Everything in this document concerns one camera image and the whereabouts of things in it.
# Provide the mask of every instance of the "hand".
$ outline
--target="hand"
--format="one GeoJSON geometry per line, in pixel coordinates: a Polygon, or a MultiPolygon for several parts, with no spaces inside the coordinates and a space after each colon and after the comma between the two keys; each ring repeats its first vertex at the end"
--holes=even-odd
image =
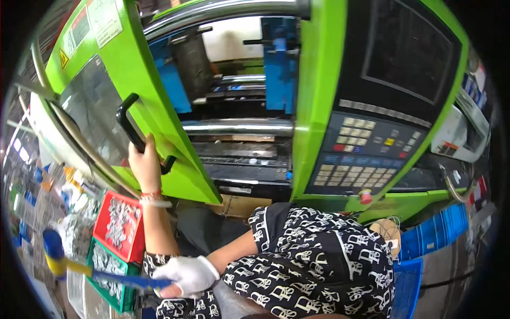
{"type": "Polygon", "coordinates": [[[218,270],[204,256],[198,258],[174,257],[163,266],[157,267],[153,279],[171,279],[175,283],[162,289],[161,298],[193,298],[211,287],[220,279],[218,270]]]}
{"type": "Polygon", "coordinates": [[[144,153],[139,153],[133,143],[129,143],[129,165],[142,193],[161,190],[161,165],[152,134],[149,133],[145,139],[144,153]]]}

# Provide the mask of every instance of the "red bracelet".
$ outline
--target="red bracelet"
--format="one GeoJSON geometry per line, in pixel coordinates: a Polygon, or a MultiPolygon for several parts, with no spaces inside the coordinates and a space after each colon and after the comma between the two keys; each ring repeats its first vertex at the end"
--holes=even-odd
{"type": "Polygon", "coordinates": [[[161,195],[161,190],[153,191],[150,193],[141,193],[142,196],[161,195]]]}

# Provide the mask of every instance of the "label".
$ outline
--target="label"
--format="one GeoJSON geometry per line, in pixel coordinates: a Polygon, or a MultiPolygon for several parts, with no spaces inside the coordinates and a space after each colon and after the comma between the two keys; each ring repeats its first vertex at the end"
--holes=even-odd
{"type": "Polygon", "coordinates": [[[90,31],[89,21],[87,19],[87,10],[83,8],[80,13],[74,18],[71,23],[71,27],[67,29],[64,35],[64,47],[61,49],[64,52],[64,56],[69,59],[76,48],[82,43],[85,36],[90,31]]]}
{"type": "Polygon", "coordinates": [[[87,11],[99,48],[122,32],[115,0],[87,0],[87,11]]]}
{"type": "Polygon", "coordinates": [[[60,57],[60,66],[62,69],[64,66],[69,62],[69,58],[65,55],[64,51],[62,49],[59,50],[59,57],[60,57]]]}

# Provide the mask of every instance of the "red plastic crate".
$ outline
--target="red plastic crate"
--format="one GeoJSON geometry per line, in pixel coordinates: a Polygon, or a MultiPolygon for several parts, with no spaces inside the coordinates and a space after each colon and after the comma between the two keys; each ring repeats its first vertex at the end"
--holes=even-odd
{"type": "MultiPolygon", "coordinates": [[[[94,225],[94,230],[92,231],[92,236],[123,261],[137,262],[141,264],[143,260],[143,252],[145,250],[143,214],[141,214],[141,209],[142,205],[140,205],[140,203],[137,200],[133,200],[126,196],[122,196],[111,190],[107,191],[105,197],[103,198],[103,202],[101,203],[101,208],[99,209],[99,214],[97,215],[97,220],[94,225]],[[110,222],[110,212],[108,211],[108,208],[110,207],[110,200],[113,197],[115,197],[121,202],[125,202],[131,206],[140,208],[140,216],[138,217],[138,219],[136,219],[133,215],[130,214],[130,217],[133,220],[136,220],[135,225],[136,230],[133,242],[129,243],[127,239],[124,240],[122,242],[122,247],[120,249],[117,249],[117,247],[112,245],[112,240],[110,238],[106,239],[106,233],[108,231],[106,229],[106,225],[108,225],[108,223],[110,222]]],[[[126,237],[129,236],[131,227],[132,227],[131,223],[127,223],[126,225],[124,225],[124,234],[126,234],[126,237]]]]}

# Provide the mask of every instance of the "control panel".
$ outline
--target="control panel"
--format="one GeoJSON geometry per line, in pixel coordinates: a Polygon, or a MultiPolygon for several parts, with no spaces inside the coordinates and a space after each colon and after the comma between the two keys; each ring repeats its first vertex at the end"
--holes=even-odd
{"type": "Polygon", "coordinates": [[[334,111],[306,194],[378,194],[423,142],[426,131],[375,117],[334,111]]]}

